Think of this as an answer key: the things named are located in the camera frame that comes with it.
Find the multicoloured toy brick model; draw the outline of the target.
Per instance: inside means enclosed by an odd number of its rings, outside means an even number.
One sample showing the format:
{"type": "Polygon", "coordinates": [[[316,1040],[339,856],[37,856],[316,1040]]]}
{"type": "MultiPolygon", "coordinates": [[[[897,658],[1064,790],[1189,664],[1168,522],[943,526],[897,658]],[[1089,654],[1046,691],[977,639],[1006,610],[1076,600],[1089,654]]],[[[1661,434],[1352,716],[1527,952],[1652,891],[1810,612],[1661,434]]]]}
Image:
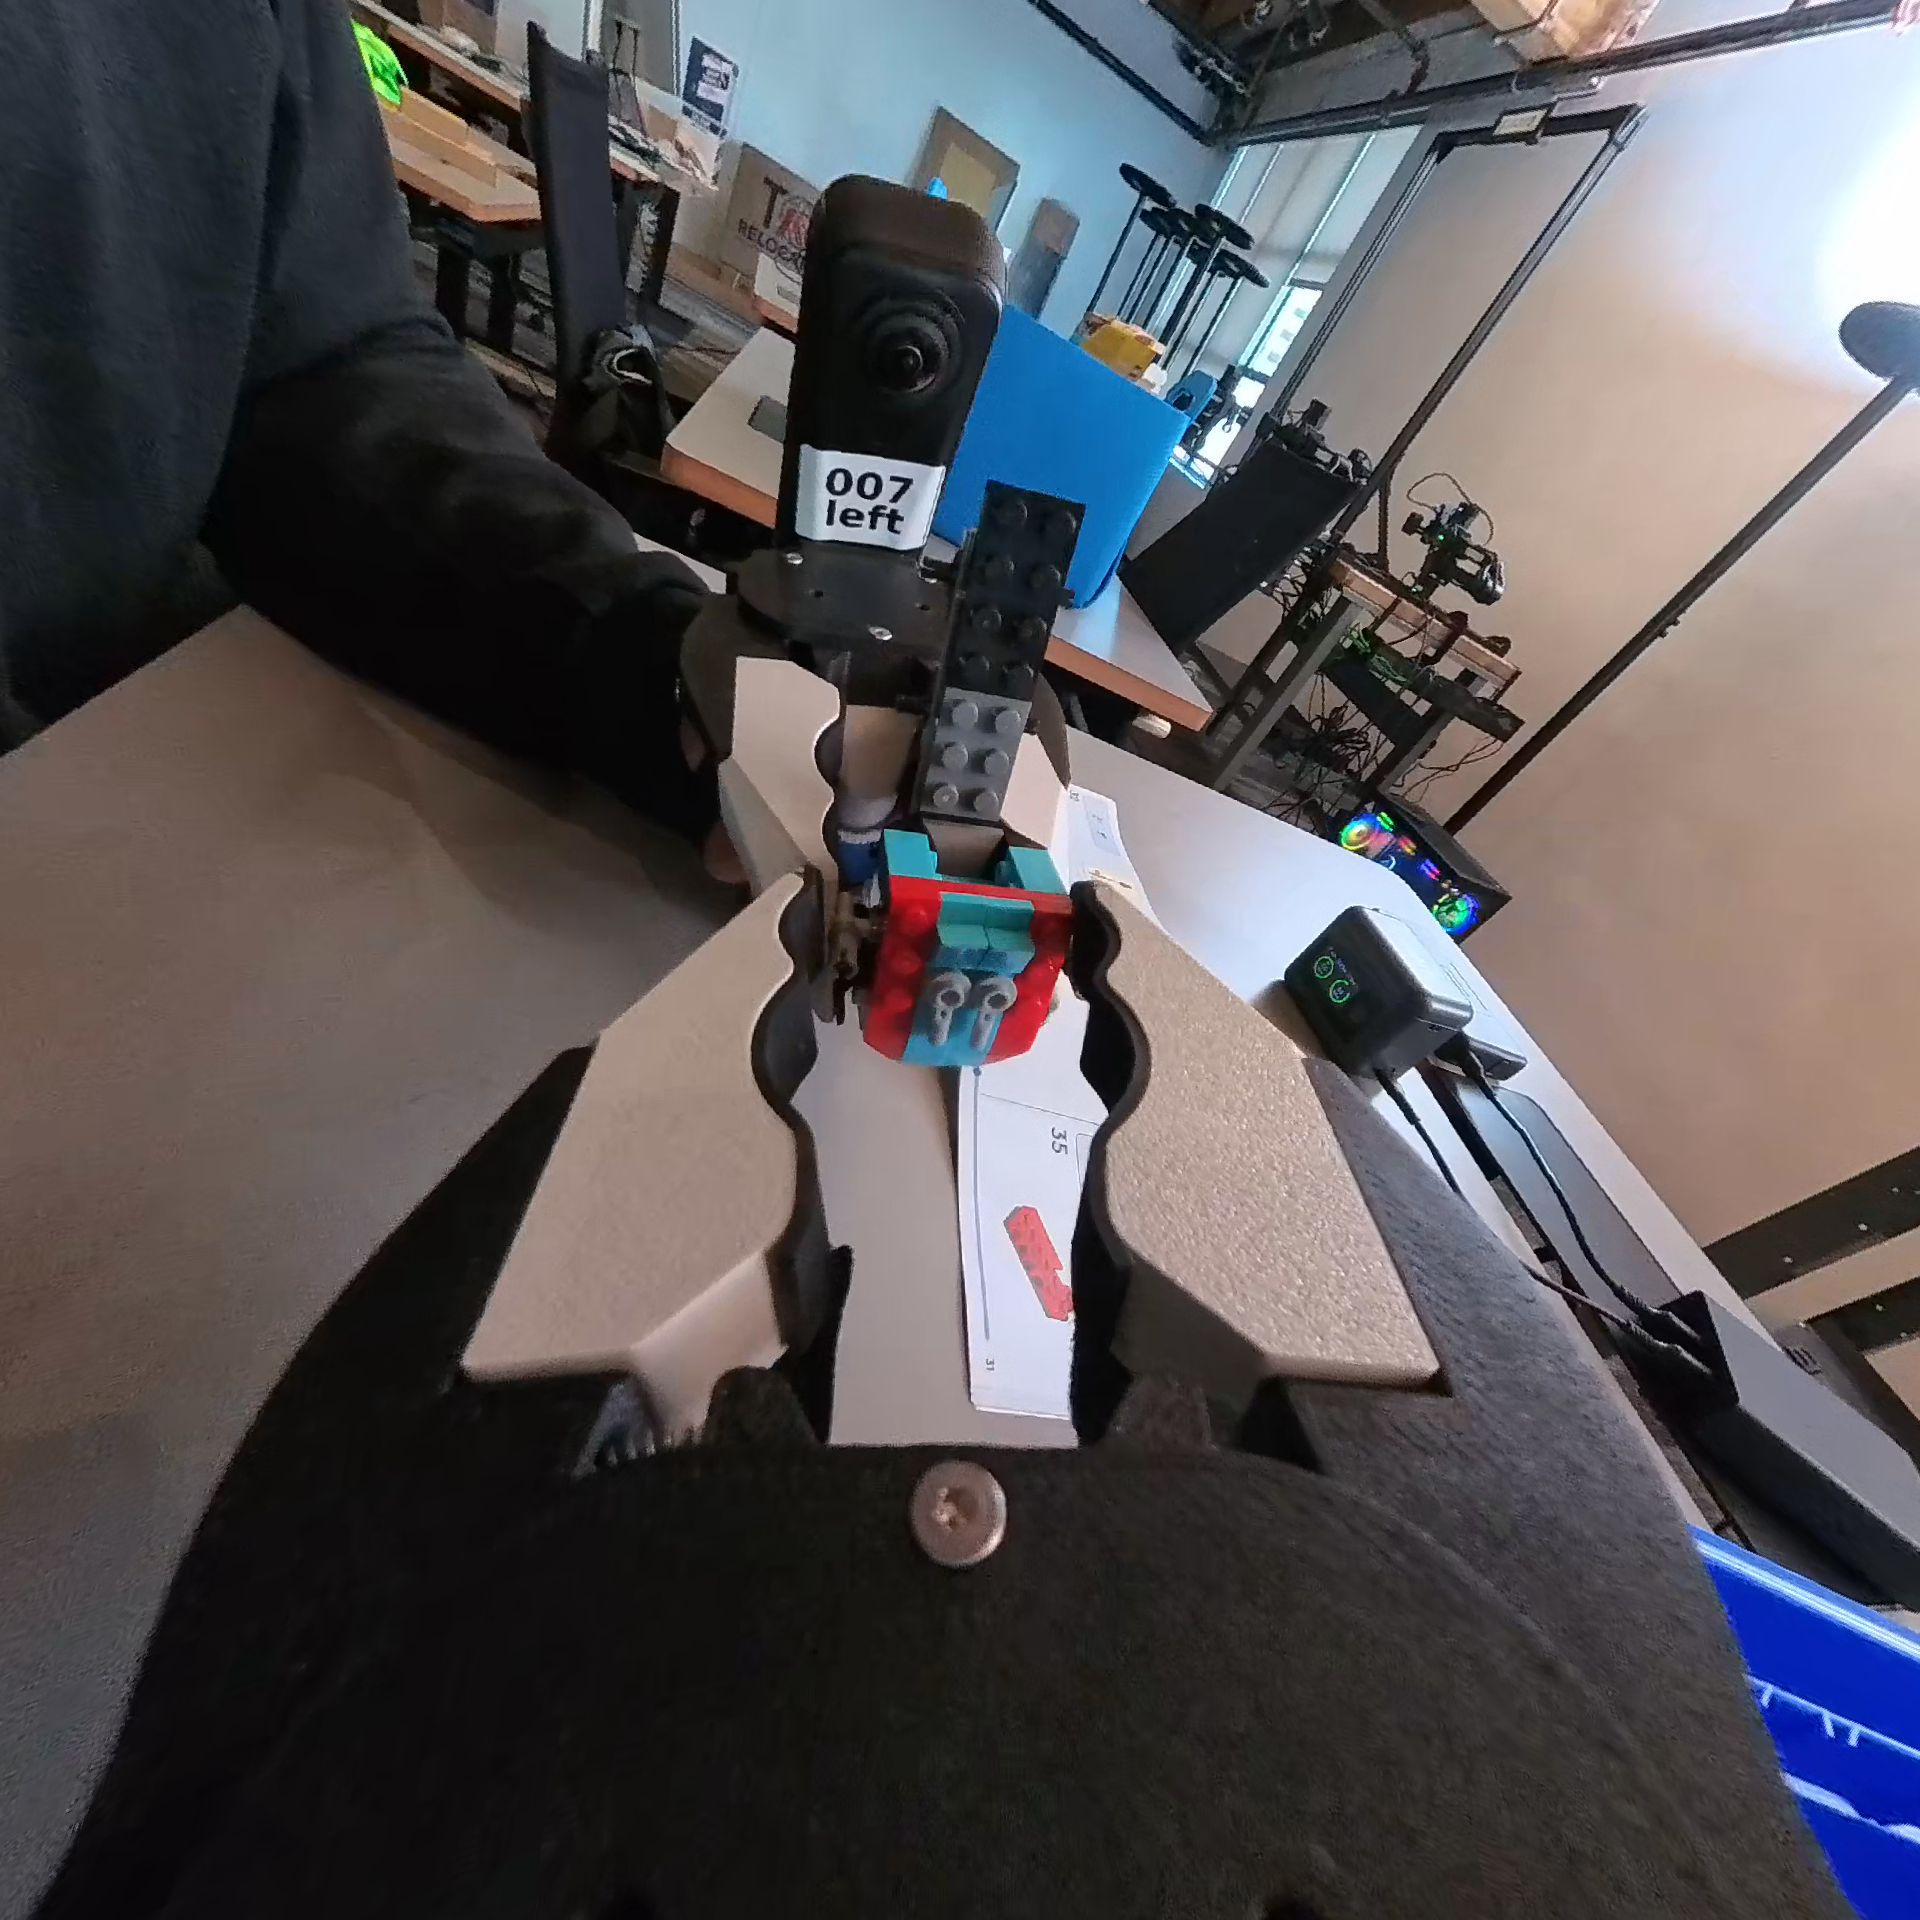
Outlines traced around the multicoloured toy brick model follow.
{"type": "Polygon", "coordinates": [[[1076,502],[989,482],[959,558],[910,588],[931,645],[869,633],[837,667],[828,997],[890,1060],[1017,1060],[1059,997],[1069,747],[1042,670],[1081,521],[1076,502]]]}

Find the grey desk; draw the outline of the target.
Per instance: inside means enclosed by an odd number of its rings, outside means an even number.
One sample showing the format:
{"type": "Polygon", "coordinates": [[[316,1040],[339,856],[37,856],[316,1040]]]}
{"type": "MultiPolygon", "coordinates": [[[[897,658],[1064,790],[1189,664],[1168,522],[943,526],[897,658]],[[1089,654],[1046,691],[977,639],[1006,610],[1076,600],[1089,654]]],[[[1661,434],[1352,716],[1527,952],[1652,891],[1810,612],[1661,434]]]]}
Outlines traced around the grey desk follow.
{"type": "Polygon", "coordinates": [[[468,1379],[642,873],[246,616],[5,761],[5,1914],[1829,1908],[1646,1442],[1309,1049],[1431,1395],[468,1379]]]}

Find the black metal rack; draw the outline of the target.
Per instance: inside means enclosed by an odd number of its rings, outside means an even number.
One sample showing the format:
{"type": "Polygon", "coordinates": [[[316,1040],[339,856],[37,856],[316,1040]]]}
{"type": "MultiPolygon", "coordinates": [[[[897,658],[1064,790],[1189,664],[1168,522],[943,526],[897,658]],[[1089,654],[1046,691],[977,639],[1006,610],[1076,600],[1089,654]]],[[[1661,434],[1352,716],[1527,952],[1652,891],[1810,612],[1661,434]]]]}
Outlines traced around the black metal rack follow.
{"type": "Polygon", "coordinates": [[[1267,587],[1275,631],[1204,732],[1205,782],[1309,829],[1419,790],[1465,734],[1472,765],[1511,745],[1519,667],[1440,583],[1320,544],[1267,587]]]}

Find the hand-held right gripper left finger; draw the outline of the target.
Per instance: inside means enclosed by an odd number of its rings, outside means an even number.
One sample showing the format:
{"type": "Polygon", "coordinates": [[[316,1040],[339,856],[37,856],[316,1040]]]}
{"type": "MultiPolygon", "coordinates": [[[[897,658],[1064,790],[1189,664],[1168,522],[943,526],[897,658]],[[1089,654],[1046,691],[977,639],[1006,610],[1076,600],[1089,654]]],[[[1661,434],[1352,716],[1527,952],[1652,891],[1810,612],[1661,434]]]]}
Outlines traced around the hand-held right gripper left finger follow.
{"type": "Polygon", "coordinates": [[[716,1384],[808,1347],[835,1305],[815,1143],[823,883],[775,879],[597,1040],[468,1379],[621,1374],[657,1438],[716,1384]]]}

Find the cardboard box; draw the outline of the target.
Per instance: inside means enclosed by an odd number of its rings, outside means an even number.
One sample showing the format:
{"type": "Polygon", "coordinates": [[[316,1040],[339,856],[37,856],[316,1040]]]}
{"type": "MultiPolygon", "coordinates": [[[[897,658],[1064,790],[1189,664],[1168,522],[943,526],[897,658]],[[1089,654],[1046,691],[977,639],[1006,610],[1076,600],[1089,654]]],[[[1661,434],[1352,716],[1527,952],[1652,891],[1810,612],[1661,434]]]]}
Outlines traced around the cardboard box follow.
{"type": "Polygon", "coordinates": [[[741,281],[756,281],[762,261],[781,275],[802,278],[820,194],[756,145],[729,142],[717,263],[741,281]]]}

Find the white instruction sheet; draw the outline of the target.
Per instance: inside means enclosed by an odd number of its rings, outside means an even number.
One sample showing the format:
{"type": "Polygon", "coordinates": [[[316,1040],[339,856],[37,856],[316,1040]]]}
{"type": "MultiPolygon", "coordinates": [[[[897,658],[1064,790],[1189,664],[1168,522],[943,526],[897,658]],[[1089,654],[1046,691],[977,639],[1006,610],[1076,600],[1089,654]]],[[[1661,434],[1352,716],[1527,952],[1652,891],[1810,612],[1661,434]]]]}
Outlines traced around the white instruction sheet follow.
{"type": "Polygon", "coordinates": [[[1109,1109],[1085,1080],[1069,977],[1034,1044],[955,1082],[955,1200],[973,1409],[1069,1424],[1072,1246],[1109,1109]]]}

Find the person's left forearm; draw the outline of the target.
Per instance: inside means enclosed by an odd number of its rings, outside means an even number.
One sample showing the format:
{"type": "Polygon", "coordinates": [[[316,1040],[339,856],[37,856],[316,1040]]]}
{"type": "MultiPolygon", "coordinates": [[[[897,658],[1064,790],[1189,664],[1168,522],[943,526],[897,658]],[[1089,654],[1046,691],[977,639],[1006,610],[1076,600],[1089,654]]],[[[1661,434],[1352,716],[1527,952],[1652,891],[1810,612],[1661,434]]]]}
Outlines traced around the person's left forearm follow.
{"type": "Polygon", "coordinates": [[[203,522],[237,597],[341,670],[690,842],[690,565],[564,472],[447,327],[386,327],[253,385],[203,522]]]}

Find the computer with coloured lights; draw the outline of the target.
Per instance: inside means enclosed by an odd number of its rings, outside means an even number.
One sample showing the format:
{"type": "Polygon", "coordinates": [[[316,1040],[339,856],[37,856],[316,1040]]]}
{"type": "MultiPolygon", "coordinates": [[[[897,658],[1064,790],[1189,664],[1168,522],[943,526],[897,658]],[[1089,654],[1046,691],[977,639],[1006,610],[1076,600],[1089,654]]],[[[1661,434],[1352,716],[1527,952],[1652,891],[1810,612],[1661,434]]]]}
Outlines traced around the computer with coloured lights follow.
{"type": "Polygon", "coordinates": [[[1332,827],[1332,838],[1346,853],[1396,873],[1458,944],[1511,902],[1508,889],[1452,829],[1398,795],[1378,795],[1349,807],[1332,827]]]}

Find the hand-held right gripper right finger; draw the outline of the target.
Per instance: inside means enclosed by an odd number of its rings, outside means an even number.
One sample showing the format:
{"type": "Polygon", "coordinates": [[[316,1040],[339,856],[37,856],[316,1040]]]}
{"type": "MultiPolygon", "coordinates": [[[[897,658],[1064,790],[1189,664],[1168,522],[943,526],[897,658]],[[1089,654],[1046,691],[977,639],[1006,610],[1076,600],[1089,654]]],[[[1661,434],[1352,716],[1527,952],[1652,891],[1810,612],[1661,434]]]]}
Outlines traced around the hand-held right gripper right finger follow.
{"type": "Polygon", "coordinates": [[[1072,891],[1069,981],[1105,1109],[1072,1249],[1076,1441],[1142,1379],[1230,1428],[1294,1384],[1443,1390],[1303,1048],[1112,882],[1072,891]]]}

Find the black floor stand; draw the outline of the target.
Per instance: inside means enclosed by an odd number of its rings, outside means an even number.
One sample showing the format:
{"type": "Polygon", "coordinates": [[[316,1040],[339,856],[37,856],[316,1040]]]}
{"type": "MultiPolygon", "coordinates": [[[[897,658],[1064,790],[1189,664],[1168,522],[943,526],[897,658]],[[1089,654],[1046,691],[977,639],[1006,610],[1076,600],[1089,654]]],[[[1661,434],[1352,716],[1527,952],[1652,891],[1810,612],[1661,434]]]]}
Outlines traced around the black floor stand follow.
{"type": "Polygon", "coordinates": [[[1919,393],[1919,307],[1868,300],[1839,325],[1839,349],[1880,382],[1878,393],[1774,493],[1602,667],[1596,667],[1449,819],[1470,829],[1549,747],[1559,745],[1619,680],[1652,654],[1808,497],[1829,481],[1905,401],[1919,393]]]}

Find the black flat panel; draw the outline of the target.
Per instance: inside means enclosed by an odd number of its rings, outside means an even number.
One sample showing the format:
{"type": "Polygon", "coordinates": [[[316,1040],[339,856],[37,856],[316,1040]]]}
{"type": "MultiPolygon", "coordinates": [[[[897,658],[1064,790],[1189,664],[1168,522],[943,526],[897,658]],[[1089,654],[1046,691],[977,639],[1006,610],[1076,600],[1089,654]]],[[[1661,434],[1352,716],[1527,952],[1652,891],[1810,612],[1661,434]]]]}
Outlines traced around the black flat panel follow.
{"type": "Polygon", "coordinates": [[[1123,590],[1166,646],[1196,645],[1279,579],[1363,489],[1369,456],[1337,453],[1320,434],[1321,418],[1315,401],[1300,419],[1263,419],[1232,474],[1119,565],[1123,590]]]}

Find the group of black round stands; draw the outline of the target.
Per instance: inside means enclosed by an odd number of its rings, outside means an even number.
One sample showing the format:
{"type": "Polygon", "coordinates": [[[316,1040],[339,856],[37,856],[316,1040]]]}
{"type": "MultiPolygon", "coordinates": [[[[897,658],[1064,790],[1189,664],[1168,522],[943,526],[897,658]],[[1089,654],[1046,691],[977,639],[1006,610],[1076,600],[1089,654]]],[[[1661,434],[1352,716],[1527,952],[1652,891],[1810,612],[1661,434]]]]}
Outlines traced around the group of black round stands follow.
{"type": "Polygon", "coordinates": [[[1193,372],[1237,292],[1267,292],[1272,281],[1253,261],[1253,236],[1225,209],[1183,205],[1137,163],[1122,163],[1119,180],[1134,203],[1076,325],[1076,343],[1119,327],[1156,349],[1159,370],[1187,349],[1184,370],[1193,372]]]}

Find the person's black sweater torso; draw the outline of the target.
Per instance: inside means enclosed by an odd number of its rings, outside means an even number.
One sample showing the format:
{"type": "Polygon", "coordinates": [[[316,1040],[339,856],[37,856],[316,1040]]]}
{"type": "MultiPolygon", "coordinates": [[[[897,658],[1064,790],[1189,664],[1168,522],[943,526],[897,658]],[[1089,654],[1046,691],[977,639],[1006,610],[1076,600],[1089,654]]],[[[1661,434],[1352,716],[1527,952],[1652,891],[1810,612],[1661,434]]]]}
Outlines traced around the person's black sweater torso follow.
{"type": "Polygon", "coordinates": [[[451,341],[348,5],[5,5],[4,56],[12,749],[211,618],[253,395],[451,341]]]}

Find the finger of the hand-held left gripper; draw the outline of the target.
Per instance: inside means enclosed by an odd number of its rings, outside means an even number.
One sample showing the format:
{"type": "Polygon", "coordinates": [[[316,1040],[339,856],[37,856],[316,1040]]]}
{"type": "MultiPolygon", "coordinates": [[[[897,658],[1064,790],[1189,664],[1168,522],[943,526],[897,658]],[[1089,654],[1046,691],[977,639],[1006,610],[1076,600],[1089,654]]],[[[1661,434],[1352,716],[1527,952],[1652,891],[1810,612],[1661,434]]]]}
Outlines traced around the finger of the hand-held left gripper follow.
{"type": "Polygon", "coordinates": [[[828,812],[837,799],[823,741],[845,721],[837,687],[791,660],[741,658],[734,680],[734,749],[717,767],[724,827],[746,883],[814,873],[832,899],[837,856],[828,812]]]}

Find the large blue plastic bin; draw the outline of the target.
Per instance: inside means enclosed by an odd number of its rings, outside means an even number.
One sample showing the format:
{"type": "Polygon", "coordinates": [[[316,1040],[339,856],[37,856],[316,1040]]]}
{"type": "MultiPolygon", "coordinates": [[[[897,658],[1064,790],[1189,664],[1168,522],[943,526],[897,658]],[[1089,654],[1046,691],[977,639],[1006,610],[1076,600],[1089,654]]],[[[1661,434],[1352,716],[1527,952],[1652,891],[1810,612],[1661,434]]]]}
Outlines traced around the large blue plastic bin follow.
{"type": "Polygon", "coordinates": [[[1919,1914],[1919,1639],[1693,1527],[1777,1763],[1845,1900],[1919,1914]]]}

